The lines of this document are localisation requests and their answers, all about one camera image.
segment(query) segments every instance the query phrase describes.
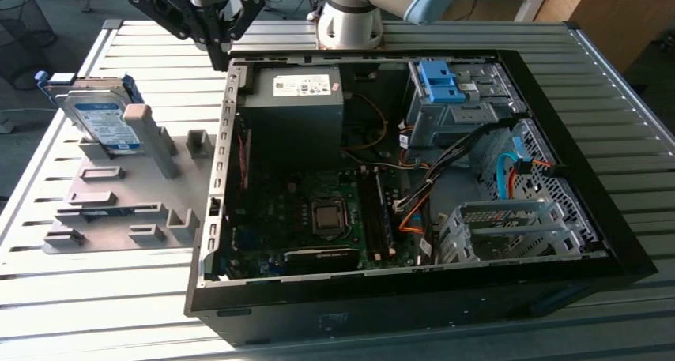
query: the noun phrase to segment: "blue hard drive label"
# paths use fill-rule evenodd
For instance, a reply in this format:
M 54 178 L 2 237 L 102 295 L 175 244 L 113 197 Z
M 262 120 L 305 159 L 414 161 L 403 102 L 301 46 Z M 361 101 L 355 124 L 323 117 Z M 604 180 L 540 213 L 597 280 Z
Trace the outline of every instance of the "blue hard drive label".
M 125 111 L 117 103 L 78 103 L 75 108 L 99 142 L 114 151 L 134 152 L 141 140 L 123 120 Z

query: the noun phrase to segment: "metal table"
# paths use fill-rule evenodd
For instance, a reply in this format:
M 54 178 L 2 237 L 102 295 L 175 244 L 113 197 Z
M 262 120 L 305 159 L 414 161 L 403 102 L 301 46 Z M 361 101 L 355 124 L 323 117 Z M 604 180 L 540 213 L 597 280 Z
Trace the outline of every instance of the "metal table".
M 313 33 L 303 22 L 259 21 L 237 47 L 311 49 Z M 675 359 L 675 141 L 585 35 L 562 24 L 391 22 L 386 42 L 522 52 L 660 273 L 540 320 L 233 349 L 183 315 L 191 249 L 43 253 L 82 156 L 59 113 L 0 216 L 0 357 Z M 193 43 L 151 22 L 110 21 L 81 73 L 123 71 L 170 133 L 215 133 L 225 74 Z

